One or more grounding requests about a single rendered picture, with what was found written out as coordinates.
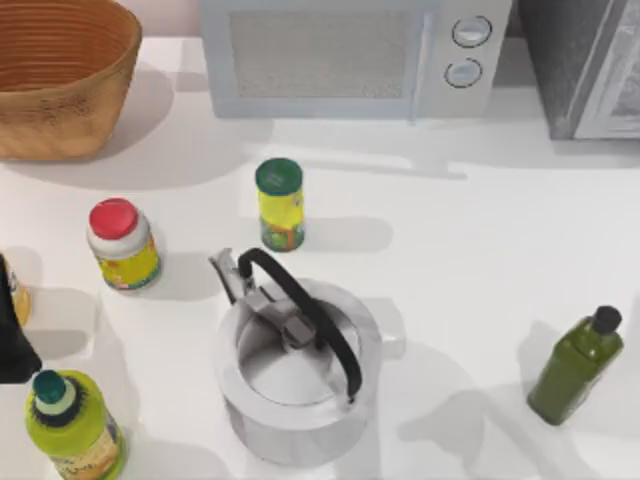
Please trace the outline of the yellow orange bottle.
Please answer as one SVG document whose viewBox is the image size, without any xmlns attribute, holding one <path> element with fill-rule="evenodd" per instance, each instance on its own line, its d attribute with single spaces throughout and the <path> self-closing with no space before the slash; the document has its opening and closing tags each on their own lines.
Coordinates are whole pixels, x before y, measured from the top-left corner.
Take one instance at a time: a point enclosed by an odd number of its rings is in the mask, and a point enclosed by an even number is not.
<svg viewBox="0 0 640 480">
<path fill-rule="evenodd" d="M 12 268 L 8 269 L 8 276 L 16 316 L 20 325 L 24 327 L 31 315 L 31 295 Z"/>
</svg>

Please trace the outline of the pale microwave oven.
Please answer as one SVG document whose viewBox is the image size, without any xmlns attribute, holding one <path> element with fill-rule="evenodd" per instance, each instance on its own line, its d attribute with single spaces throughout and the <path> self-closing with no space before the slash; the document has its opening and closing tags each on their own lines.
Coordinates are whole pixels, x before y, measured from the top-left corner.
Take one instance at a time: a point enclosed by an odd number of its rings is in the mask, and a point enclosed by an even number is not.
<svg viewBox="0 0 640 480">
<path fill-rule="evenodd" d="M 513 0 L 200 0 L 210 96 L 232 119 L 473 118 L 492 90 Z M 458 20 L 489 39 L 462 48 Z M 472 58 L 472 87 L 444 72 Z"/>
</svg>

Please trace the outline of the microwave knob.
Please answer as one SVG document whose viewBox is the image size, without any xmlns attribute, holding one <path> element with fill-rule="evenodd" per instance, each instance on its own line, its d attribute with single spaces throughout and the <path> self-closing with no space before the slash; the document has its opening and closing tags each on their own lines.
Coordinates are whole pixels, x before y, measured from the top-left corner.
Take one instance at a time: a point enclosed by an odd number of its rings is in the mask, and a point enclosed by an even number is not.
<svg viewBox="0 0 640 480">
<path fill-rule="evenodd" d="M 476 48 L 492 34 L 492 24 L 484 16 L 474 16 L 456 22 L 452 30 L 454 42 L 462 48 Z"/>
<path fill-rule="evenodd" d="M 451 63 L 444 72 L 446 83 L 455 89 L 465 89 L 474 86 L 483 75 L 480 62 L 466 58 L 457 63 Z"/>
</svg>

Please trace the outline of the woven wooden basket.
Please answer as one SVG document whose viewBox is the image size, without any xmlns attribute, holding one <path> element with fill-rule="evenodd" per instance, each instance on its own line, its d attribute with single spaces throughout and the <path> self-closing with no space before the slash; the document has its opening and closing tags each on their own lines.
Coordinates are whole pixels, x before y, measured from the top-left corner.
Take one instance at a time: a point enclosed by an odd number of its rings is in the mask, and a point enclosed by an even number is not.
<svg viewBox="0 0 640 480">
<path fill-rule="evenodd" d="M 0 159 L 98 153 L 141 41 L 140 21 L 117 0 L 0 0 Z"/>
</svg>

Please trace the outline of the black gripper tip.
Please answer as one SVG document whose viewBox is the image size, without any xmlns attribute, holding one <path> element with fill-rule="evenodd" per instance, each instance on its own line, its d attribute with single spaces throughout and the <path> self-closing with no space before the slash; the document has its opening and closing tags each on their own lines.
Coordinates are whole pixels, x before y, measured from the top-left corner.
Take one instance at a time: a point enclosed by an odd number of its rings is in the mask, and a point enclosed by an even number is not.
<svg viewBox="0 0 640 480">
<path fill-rule="evenodd" d="M 0 385 L 25 384 L 42 361 L 24 335 L 15 312 L 9 273 L 0 254 Z"/>
</svg>

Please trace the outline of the red lid yellow jar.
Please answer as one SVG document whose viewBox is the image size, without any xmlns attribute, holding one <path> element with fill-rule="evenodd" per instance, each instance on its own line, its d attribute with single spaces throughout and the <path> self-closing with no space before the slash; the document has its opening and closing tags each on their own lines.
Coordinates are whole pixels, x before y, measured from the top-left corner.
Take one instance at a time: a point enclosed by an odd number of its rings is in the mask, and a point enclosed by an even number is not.
<svg viewBox="0 0 640 480">
<path fill-rule="evenodd" d="M 108 198 L 93 206 L 87 241 L 103 279 L 113 289 L 135 291 L 152 284 L 161 272 L 151 226 L 125 198 Z"/>
</svg>

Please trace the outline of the green lid yellow can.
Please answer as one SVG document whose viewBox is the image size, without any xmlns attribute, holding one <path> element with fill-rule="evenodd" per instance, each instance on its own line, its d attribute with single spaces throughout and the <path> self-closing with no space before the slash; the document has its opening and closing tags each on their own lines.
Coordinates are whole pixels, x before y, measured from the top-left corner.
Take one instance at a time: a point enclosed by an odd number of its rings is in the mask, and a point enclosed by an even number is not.
<svg viewBox="0 0 640 480">
<path fill-rule="evenodd" d="M 270 158 L 255 172 L 261 238 L 276 252 L 289 252 L 305 238 L 303 170 L 289 158 Z"/>
</svg>

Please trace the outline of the dark green bottle black cap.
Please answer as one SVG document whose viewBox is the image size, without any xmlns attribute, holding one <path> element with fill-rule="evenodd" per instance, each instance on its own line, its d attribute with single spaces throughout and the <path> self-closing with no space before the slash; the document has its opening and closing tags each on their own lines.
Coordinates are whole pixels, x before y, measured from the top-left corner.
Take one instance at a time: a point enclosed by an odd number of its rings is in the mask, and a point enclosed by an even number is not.
<svg viewBox="0 0 640 480">
<path fill-rule="evenodd" d="M 563 424 L 624 349 L 619 310 L 602 305 L 578 321 L 554 345 L 527 396 L 529 407 L 546 423 Z"/>
</svg>

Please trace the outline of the lime green bottle teal cap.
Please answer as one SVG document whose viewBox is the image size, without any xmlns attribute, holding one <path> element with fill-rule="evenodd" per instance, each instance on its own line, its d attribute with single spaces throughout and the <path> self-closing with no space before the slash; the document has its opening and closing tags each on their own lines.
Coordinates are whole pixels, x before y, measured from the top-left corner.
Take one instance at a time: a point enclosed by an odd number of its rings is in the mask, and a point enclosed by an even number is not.
<svg viewBox="0 0 640 480">
<path fill-rule="evenodd" d="M 25 426 L 63 480 L 117 480 L 124 434 L 97 383 L 77 370 L 43 370 L 25 402 Z"/>
</svg>

